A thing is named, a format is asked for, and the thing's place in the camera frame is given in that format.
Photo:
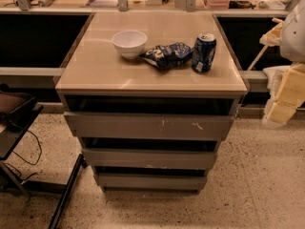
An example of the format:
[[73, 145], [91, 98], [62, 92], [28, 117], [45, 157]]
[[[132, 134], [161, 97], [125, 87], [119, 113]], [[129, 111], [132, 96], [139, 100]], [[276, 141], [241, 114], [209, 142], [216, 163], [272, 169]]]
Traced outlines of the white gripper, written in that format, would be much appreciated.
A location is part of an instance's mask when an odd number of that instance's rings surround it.
[[293, 63], [286, 71], [276, 70], [262, 123], [271, 129], [284, 126], [305, 102], [305, 65]]

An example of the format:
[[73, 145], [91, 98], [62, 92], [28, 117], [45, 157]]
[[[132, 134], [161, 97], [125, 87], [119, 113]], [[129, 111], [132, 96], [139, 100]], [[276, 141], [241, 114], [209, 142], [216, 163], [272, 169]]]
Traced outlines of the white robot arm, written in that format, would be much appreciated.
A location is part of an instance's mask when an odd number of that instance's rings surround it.
[[263, 34], [259, 42], [278, 46], [280, 55], [292, 62], [285, 72], [275, 71], [270, 85], [271, 97], [262, 118], [266, 127], [279, 128], [305, 102], [305, 0], [300, 0], [286, 19]]

